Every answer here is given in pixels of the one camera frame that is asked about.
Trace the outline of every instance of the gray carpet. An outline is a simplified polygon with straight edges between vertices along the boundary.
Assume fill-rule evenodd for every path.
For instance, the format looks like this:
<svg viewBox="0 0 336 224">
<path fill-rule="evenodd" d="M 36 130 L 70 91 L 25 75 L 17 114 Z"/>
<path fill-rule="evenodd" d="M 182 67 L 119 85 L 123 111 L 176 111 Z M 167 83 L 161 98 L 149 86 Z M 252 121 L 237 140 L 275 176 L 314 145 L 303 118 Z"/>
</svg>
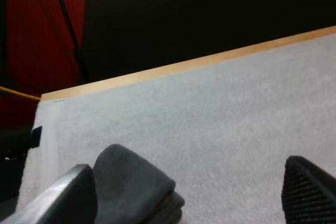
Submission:
<svg viewBox="0 0 336 224">
<path fill-rule="evenodd" d="M 284 164 L 336 175 L 336 35 L 39 105 L 18 208 L 119 143 L 176 181 L 182 223 L 285 223 Z"/>
</svg>

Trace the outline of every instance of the black rubber object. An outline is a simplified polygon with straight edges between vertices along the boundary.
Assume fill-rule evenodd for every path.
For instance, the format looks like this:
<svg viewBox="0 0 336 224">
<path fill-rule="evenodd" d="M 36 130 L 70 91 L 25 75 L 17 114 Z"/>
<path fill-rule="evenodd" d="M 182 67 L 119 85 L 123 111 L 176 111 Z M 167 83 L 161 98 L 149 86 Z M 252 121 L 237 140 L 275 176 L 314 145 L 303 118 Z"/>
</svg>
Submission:
<svg viewBox="0 0 336 224">
<path fill-rule="evenodd" d="M 300 156 L 286 161 L 282 208 L 286 223 L 336 223 L 336 179 Z"/>
</svg>

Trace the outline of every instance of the black cable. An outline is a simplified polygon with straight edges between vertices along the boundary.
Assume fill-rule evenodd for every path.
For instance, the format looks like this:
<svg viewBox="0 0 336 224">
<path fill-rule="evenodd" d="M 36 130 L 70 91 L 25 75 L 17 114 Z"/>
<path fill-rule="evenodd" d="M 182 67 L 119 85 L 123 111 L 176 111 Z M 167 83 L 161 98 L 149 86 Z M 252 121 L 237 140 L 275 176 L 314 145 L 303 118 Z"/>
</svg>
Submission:
<svg viewBox="0 0 336 224">
<path fill-rule="evenodd" d="M 77 40 L 77 37 L 76 37 L 76 34 L 75 34 L 74 27 L 72 26 L 72 23 L 71 23 L 71 20 L 70 20 L 68 10 L 65 6 L 64 0 L 58 0 L 58 2 L 60 4 L 65 22 L 67 23 L 67 26 L 68 26 L 68 29 L 69 29 L 69 32 L 70 32 L 70 36 L 71 36 L 72 42 L 73 42 L 74 47 L 75 47 L 74 53 L 73 53 L 74 56 L 75 56 L 75 60 L 79 65 L 79 69 L 80 69 L 80 72 L 82 74 L 83 81 L 88 82 L 89 81 L 89 71 L 88 71 L 88 68 L 87 68 L 85 62 L 83 61 L 82 57 L 80 56 L 79 43 L 78 43 L 78 40 Z"/>
</svg>

